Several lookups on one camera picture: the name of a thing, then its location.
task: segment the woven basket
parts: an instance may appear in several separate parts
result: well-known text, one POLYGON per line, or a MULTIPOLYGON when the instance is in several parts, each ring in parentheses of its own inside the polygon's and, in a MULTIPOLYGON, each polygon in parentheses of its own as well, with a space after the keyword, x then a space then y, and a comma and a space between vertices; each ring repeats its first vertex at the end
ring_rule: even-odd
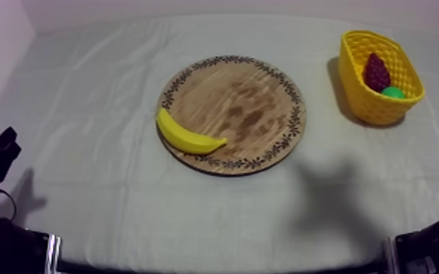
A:
POLYGON ((338 71, 351 110, 374 125, 398 121, 425 96, 424 87, 400 45, 371 31, 349 31, 342 36, 338 71), (364 67, 372 52, 383 59, 392 86, 405 93, 404 99, 382 95, 364 83, 364 67))

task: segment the green ball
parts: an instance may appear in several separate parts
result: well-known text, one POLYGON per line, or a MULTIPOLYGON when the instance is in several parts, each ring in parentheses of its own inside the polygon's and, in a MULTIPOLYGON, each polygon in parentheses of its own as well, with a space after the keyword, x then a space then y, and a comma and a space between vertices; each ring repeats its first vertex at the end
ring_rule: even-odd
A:
POLYGON ((393 98, 399 98, 399 99, 405 98, 405 94, 403 94, 402 90, 400 90, 398 87, 387 87, 381 92, 381 94, 393 98))

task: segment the yellow banana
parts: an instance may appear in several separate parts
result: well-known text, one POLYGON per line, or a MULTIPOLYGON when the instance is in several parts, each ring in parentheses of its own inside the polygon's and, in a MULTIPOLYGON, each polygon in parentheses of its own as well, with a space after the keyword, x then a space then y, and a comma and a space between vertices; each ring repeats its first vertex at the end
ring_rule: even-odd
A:
POLYGON ((158 112, 157 124, 170 145, 191 154, 208 154, 228 141, 226 138, 215 140, 209 136, 186 130, 177 124, 164 108, 158 112))

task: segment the white table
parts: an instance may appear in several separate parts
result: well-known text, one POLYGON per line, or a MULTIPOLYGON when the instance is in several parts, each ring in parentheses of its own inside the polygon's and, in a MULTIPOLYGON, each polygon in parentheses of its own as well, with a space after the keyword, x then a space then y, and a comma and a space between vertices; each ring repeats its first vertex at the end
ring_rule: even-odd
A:
POLYGON ((60 31, 40 36, 12 75, 0 98, 0 132, 8 125, 23 148, 3 184, 25 186, 16 195, 18 221, 61 236, 63 258, 74 262, 179 272, 314 270, 363 262, 381 238, 439 220, 436 36, 269 15, 60 31), (363 126, 339 102, 336 58, 351 29, 401 43, 427 89, 393 128, 363 126), (300 88, 305 135, 279 165, 241 178, 208 176, 178 163, 158 140, 154 109, 163 87, 214 55, 264 60, 300 88), (23 177, 27 170, 32 180, 23 177))

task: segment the wooden plate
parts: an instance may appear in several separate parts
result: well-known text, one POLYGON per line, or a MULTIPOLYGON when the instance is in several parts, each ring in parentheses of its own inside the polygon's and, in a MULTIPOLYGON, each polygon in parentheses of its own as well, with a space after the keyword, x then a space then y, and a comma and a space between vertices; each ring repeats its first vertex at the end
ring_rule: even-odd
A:
POLYGON ((291 79, 254 58, 217 56, 180 71, 166 85, 157 111, 166 108, 184 128, 228 143, 208 155, 167 149, 207 173, 241 175, 275 165, 301 139, 303 97, 291 79))

